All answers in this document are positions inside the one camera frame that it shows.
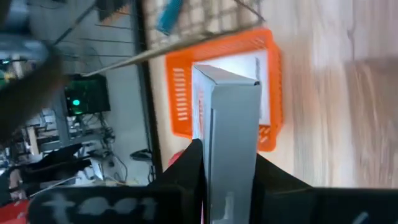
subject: black plastic part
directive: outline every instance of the black plastic part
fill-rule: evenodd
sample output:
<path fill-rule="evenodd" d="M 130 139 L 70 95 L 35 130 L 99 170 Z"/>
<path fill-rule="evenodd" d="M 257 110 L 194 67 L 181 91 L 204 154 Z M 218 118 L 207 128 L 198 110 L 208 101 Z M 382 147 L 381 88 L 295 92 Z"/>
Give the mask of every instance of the black plastic part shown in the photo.
<path fill-rule="evenodd" d="M 184 189 L 182 202 L 184 223 L 200 224 L 202 208 L 206 211 L 207 205 L 203 200 L 206 196 L 206 180 L 203 147 L 199 139 L 192 140 L 181 156 L 148 187 L 157 188 L 175 184 Z"/>
<path fill-rule="evenodd" d="M 28 220 L 43 223 L 183 223 L 178 187 L 59 188 L 31 200 Z"/>
<path fill-rule="evenodd" d="M 30 202 L 28 220 L 31 224 L 200 224 L 203 198 L 202 143 L 195 139 L 179 159 L 147 187 L 48 190 Z"/>
<path fill-rule="evenodd" d="M 307 185 L 257 155 L 251 223 L 396 223 L 398 191 Z"/>

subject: metal rod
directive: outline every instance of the metal rod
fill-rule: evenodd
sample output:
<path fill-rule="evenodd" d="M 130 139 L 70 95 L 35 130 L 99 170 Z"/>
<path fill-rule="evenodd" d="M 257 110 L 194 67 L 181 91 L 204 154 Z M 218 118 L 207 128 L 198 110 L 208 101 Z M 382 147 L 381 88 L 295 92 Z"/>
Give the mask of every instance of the metal rod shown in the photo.
<path fill-rule="evenodd" d="M 108 10 L 105 9 L 98 9 L 97 7 L 95 8 L 95 10 L 97 11 L 103 11 L 103 12 L 109 12 Z M 120 11 L 114 11 L 112 12 L 112 14 L 122 14 L 122 15 L 130 15 L 130 13 L 125 13 L 125 12 L 120 12 Z"/>
<path fill-rule="evenodd" d="M 101 25 L 101 24 L 95 24 L 95 26 L 99 26 L 99 27 L 108 27 L 108 28 L 115 28 L 115 29 L 128 29 L 128 30 L 132 30 L 132 28 L 128 28 L 128 27 L 108 26 L 108 25 Z"/>
<path fill-rule="evenodd" d="M 79 17 L 77 17 L 76 21 L 63 33 L 61 34 L 60 37 L 58 37 L 58 39 L 53 43 L 53 45 L 57 45 L 59 44 L 59 42 L 61 42 L 64 38 L 66 38 L 74 29 L 76 26 L 78 26 L 83 19 L 92 11 L 94 10 L 96 7 L 96 1 L 94 1 L 94 3 L 88 7 Z"/>
<path fill-rule="evenodd" d="M 38 192 L 36 192 L 36 193 L 30 195 L 29 197 L 33 197 L 33 196 L 35 196 L 35 195 L 37 195 L 37 194 L 39 194 L 39 193 L 45 192 L 46 190 L 50 190 L 50 189 L 53 188 L 53 187 L 56 187 L 56 186 L 58 186 L 58 185 L 60 185 L 60 184 L 63 184 L 63 183 L 65 183 L 65 182 L 68 182 L 69 180 L 73 180 L 73 179 L 80 179 L 80 177 L 76 175 L 76 176 L 74 176 L 74 177 L 71 177 L 71 178 L 68 178 L 68 179 L 65 179 L 65 180 L 61 180 L 60 182 L 58 182 L 58 183 L 56 183 L 56 184 L 53 184 L 53 185 L 51 185 L 51 186 L 48 186 L 47 188 L 45 188 L 45 189 L 43 189 L 43 190 L 40 190 L 40 191 L 38 191 Z"/>
<path fill-rule="evenodd" d="M 247 26 L 242 26 L 239 27 L 235 30 L 230 30 L 227 32 L 222 32 L 222 33 L 216 33 L 213 34 L 211 32 L 205 31 L 202 32 L 201 34 L 195 34 L 192 35 L 190 37 L 186 37 L 183 40 L 176 42 L 176 43 L 172 43 L 170 45 L 167 46 L 161 46 L 157 49 L 150 49 L 150 50 L 146 50 L 136 56 L 131 57 L 130 59 L 127 59 L 125 61 L 122 62 L 118 62 L 112 65 L 108 65 L 106 67 L 103 67 L 97 71 L 94 72 L 90 72 L 87 74 L 84 74 L 83 76 L 90 76 L 90 75 L 95 75 L 101 72 L 105 72 L 108 71 L 110 69 L 115 69 L 115 68 L 121 68 L 121 67 L 125 67 L 128 65 L 135 65 L 137 63 L 141 63 L 141 62 L 145 62 L 146 60 L 149 60 L 150 58 L 154 58 L 163 54 L 166 54 L 168 52 L 171 51 L 175 51 L 175 50 L 180 50 L 183 49 L 185 47 L 189 47 L 189 46 L 193 46 L 195 44 L 199 44 L 200 42 L 205 42 L 205 41 L 209 41 L 209 40 L 213 40 L 213 39 L 217 39 L 217 38 L 221 38 L 221 37 L 225 37 L 225 36 L 229 36 L 232 34 L 237 34 L 239 32 L 248 30 L 253 28 L 254 26 L 258 26 L 259 23 L 255 22 L 253 24 L 249 24 Z"/>
<path fill-rule="evenodd" d="M 122 44 L 132 44 L 132 41 L 118 41 L 118 40 L 100 40 L 91 38 L 80 38 L 80 40 L 97 41 L 97 42 L 110 42 L 110 43 L 122 43 Z"/>
<path fill-rule="evenodd" d="M 85 55 L 85 56 L 98 56 L 98 57 L 132 57 L 132 55 Z"/>

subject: black electronic device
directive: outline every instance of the black electronic device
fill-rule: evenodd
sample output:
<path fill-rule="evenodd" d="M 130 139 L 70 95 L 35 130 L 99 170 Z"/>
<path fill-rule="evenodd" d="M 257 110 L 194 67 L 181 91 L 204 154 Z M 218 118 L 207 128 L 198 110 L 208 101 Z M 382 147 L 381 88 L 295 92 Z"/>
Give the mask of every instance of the black electronic device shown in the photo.
<path fill-rule="evenodd" d="M 106 77 L 100 74 L 83 77 L 70 75 L 65 87 L 68 116 L 110 111 Z"/>

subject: wire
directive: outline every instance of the wire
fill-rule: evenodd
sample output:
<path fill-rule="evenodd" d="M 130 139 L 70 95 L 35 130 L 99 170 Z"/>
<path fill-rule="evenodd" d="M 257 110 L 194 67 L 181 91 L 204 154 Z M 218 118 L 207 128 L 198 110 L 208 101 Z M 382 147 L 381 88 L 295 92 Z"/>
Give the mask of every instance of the wire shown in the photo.
<path fill-rule="evenodd" d="M 41 4 L 32 4 L 31 2 L 28 2 L 27 5 L 28 5 L 28 6 L 41 7 L 41 8 L 43 8 L 43 9 L 51 9 L 51 10 L 60 9 L 60 8 L 62 8 L 62 7 L 64 7 L 64 6 L 66 6 L 66 4 L 62 4 L 62 5 L 57 6 L 57 7 L 47 7 L 47 6 L 43 6 L 43 5 L 41 5 Z"/>

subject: blue object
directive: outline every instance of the blue object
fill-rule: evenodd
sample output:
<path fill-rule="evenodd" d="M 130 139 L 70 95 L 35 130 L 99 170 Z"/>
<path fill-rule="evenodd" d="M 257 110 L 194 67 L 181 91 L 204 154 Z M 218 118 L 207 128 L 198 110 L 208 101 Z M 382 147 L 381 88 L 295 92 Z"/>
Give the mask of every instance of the blue object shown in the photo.
<path fill-rule="evenodd" d="M 182 0 L 170 0 L 164 11 L 159 15 L 156 29 L 170 35 L 173 27 L 177 23 L 178 14 L 182 7 Z"/>

